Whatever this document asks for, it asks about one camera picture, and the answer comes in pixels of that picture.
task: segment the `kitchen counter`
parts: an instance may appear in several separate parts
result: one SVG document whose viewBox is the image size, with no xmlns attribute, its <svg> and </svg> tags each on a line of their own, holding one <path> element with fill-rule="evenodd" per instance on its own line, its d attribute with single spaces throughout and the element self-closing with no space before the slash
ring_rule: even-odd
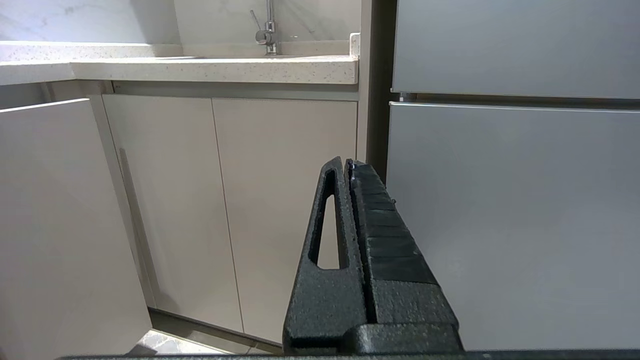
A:
<svg viewBox="0 0 640 360">
<path fill-rule="evenodd" d="M 358 83 L 358 59 L 349 55 L 331 55 L 250 59 L 173 57 L 0 62 L 0 85 L 65 80 L 348 85 Z"/>
</svg>

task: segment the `cabinet door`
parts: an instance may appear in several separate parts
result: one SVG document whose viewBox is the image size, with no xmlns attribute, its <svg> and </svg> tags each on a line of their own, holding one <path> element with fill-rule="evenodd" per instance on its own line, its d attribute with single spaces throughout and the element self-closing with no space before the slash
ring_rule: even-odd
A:
<svg viewBox="0 0 640 360">
<path fill-rule="evenodd" d="M 244 330 L 280 342 L 320 168 L 355 156 L 356 103 L 213 99 L 213 108 Z M 323 230 L 319 262 L 337 267 L 335 225 Z"/>
<path fill-rule="evenodd" d="M 151 328 L 88 99 L 0 110 L 0 357 L 123 354 Z"/>
<path fill-rule="evenodd" d="M 396 92 L 640 98 L 640 1 L 399 0 Z"/>
<path fill-rule="evenodd" d="M 466 349 L 637 347 L 639 138 L 640 111 L 391 106 L 388 192 Z"/>
<path fill-rule="evenodd" d="M 103 98 L 157 307 L 242 331 L 211 100 Z"/>
</svg>

